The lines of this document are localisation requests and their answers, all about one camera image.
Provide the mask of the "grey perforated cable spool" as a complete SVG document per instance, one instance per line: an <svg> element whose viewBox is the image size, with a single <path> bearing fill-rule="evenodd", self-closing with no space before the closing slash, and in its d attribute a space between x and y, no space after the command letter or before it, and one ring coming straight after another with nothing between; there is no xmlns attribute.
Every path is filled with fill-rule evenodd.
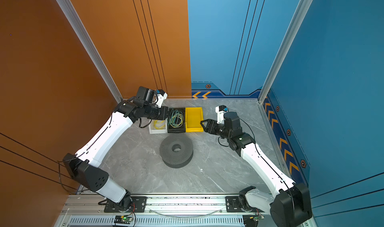
<svg viewBox="0 0 384 227"><path fill-rule="evenodd" d="M160 145L160 156L163 162L173 169L188 165L193 155L193 142L186 134L171 134Z"/></svg>

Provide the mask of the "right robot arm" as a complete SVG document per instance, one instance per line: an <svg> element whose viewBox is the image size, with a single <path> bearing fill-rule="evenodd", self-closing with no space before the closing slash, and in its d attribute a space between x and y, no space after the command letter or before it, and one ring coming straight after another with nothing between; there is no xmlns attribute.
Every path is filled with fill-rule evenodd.
<svg viewBox="0 0 384 227"><path fill-rule="evenodd" d="M264 193L253 186L241 190L241 209L268 213L278 227L297 227L311 219L313 212L308 187L284 174L263 153L254 134L243 131L241 122L236 112L223 112L218 115L218 120L200 122L204 132L226 139L229 147L251 165L270 191Z"/></svg>

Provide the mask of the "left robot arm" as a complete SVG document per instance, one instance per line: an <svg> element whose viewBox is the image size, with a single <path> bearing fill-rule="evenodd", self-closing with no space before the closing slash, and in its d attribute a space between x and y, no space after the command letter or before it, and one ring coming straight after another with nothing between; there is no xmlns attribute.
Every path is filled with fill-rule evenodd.
<svg viewBox="0 0 384 227"><path fill-rule="evenodd" d="M168 118L169 109L163 105L167 97L162 89L152 90L141 86L136 96L122 100L104 126L83 148L74 155L66 154L63 157L62 162L70 177L91 192L115 203L121 210L128 210L133 202L131 193L100 169L100 165L110 148L136 121Z"/></svg>

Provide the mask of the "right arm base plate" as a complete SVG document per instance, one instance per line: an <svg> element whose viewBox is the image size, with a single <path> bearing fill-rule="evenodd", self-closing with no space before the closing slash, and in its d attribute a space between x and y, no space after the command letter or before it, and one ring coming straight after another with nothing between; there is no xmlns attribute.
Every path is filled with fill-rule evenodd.
<svg viewBox="0 0 384 227"><path fill-rule="evenodd" d="M243 196L226 196L225 200L228 213L263 212L260 209L251 207Z"/></svg>

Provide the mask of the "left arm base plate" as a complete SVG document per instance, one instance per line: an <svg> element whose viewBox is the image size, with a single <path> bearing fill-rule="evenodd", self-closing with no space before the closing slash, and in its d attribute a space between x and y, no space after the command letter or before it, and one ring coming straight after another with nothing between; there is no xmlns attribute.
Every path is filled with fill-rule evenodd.
<svg viewBox="0 0 384 227"><path fill-rule="evenodd" d="M131 196L131 203L128 207L122 208L117 203L112 202L107 199L104 212L105 213L131 213L134 211L135 213L144 213L147 197L146 196Z"/></svg>

